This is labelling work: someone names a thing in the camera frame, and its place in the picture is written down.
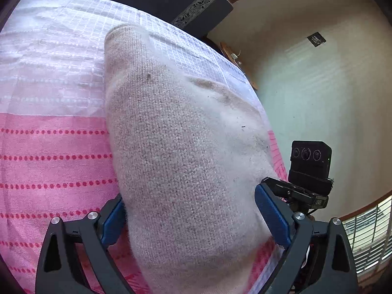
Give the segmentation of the beige knit sweater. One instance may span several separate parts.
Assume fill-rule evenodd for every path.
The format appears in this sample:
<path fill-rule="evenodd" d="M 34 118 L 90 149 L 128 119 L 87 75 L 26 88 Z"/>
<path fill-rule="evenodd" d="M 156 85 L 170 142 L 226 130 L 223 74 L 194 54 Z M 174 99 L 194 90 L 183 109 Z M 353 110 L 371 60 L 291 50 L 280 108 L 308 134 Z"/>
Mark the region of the beige knit sweater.
<path fill-rule="evenodd" d="M 109 31 L 104 55 L 114 170 L 144 279 L 153 293 L 246 293 L 271 239 L 255 187 L 276 176 L 259 111 L 184 75 L 140 27 Z"/>

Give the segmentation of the pink checked bed sheet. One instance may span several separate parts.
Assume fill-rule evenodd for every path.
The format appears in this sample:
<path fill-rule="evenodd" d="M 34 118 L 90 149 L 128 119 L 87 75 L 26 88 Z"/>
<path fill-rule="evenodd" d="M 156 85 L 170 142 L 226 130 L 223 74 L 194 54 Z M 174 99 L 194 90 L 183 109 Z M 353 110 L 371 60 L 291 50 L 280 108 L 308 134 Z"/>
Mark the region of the pink checked bed sheet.
<path fill-rule="evenodd" d="M 35 290 L 50 220 L 83 218 L 118 193 L 105 122 L 104 40 L 139 25 L 182 72 L 261 109 L 245 75 L 188 33 L 110 0 L 20 0 L 1 30 L 1 257 Z"/>

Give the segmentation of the round wooden side table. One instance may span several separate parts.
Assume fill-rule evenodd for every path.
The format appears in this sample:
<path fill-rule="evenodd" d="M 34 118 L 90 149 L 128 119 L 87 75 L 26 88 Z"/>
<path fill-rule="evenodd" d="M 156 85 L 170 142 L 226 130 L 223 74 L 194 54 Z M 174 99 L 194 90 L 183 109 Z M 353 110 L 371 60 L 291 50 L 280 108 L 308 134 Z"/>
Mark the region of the round wooden side table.
<path fill-rule="evenodd" d="M 231 61 L 235 66 L 237 66 L 242 71 L 242 73 L 246 76 L 247 80 L 250 82 L 250 85 L 252 86 L 253 90 L 257 91 L 258 90 L 258 86 L 257 86 L 256 82 L 254 82 L 253 79 L 251 78 L 250 74 L 248 73 L 248 70 L 247 70 L 246 66 L 241 62 L 241 60 L 239 58 L 236 59 L 236 60 L 232 59 L 231 53 L 234 52 L 232 50 L 232 48 L 229 45 L 227 45 L 227 43 L 220 42 L 220 50 L 221 50 L 222 54 L 229 61 Z"/>

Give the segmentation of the black wall switch plate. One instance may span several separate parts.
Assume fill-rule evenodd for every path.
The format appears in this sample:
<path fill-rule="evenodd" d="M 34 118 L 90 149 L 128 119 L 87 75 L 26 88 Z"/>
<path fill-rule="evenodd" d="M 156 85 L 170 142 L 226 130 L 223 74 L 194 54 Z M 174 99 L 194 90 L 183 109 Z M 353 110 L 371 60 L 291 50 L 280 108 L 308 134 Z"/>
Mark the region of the black wall switch plate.
<path fill-rule="evenodd" d="M 307 39 L 314 47 L 318 47 L 326 42 L 326 39 L 319 32 L 313 33 Z"/>

